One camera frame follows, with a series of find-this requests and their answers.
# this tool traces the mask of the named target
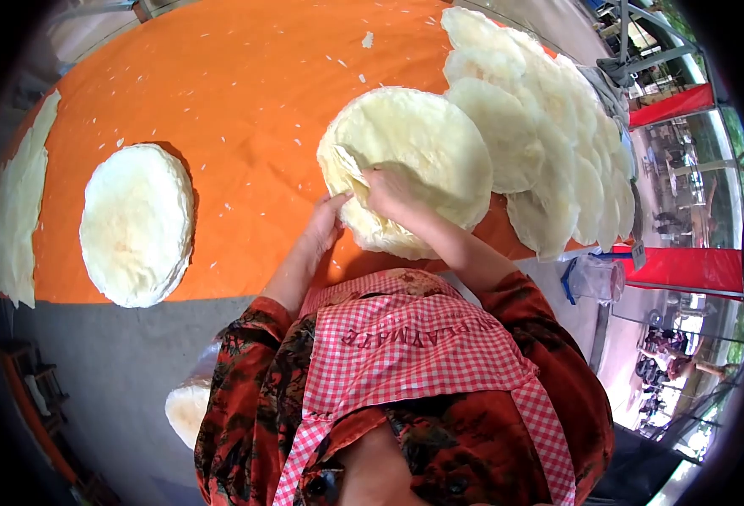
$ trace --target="metal frame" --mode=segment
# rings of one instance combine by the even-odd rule
[[[150,9],[144,5],[143,0],[123,0],[122,2],[108,3],[105,5],[80,5],[74,9],[69,9],[55,15],[53,18],[49,19],[48,24],[49,26],[54,26],[63,23],[63,21],[79,18],[81,16],[129,11],[133,11],[136,18],[138,18],[141,23],[146,23],[153,18],[153,15],[150,14]]]
[[[635,320],[633,318],[623,317],[620,314],[616,314],[614,312],[613,304],[611,306],[611,316],[613,316],[615,318],[620,318],[620,319],[625,320],[625,321],[632,321],[633,323],[641,323],[642,325],[648,325],[648,326],[652,326],[653,325],[652,323],[650,323],[650,321]],[[740,339],[722,338],[720,336],[715,336],[715,335],[711,335],[711,334],[702,334],[701,332],[689,332],[689,334],[700,335],[701,337],[708,338],[708,339],[715,339],[715,340],[718,340],[718,341],[739,342],[741,344],[744,344],[744,341],[742,341]]]

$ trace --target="red banner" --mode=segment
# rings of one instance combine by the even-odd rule
[[[614,246],[614,253],[628,253],[628,246]],[[743,257],[740,249],[721,248],[645,248],[647,262],[637,271],[633,262],[625,264],[625,284],[653,283],[683,288],[696,293],[743,293]]]
[[[712,86],[709,83],[702,84],[655,104],[647,105],[639,111],[632,111],[629,128],[634,129],[642,125],[650,125],[650,123],[689,114],[713,105]]]

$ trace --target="hand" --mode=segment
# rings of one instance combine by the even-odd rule
[[[319,258],[336,244],[338,232],[344,228],[344,224],[338,219],[338,211],[352,197],[350,193],[338,194],[335,197],[325,194],[313,207],[313,214],[310,215],[302,238],[318,251]]]
[[[367,206],[380,216],[400,223],[403,214],[415,203],[407,180],[384,164],[372,165],[361,173],[369,183]]]

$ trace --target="woman's left hand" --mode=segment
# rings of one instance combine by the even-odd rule
[[[352,197],[351,193],[338,194],[335,197],[325,194],[316,202],[302,238],[316,249],[319,258],[336,244],[338,232],[344,228],[344,224],[338,219],[338,211]]]

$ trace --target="woman's right hand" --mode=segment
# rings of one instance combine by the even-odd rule
[[[361,170],[369,184],[367,206],[384,218],[403,223],[411,210],[419,205],[408,181],[385,164],[374,164]]]

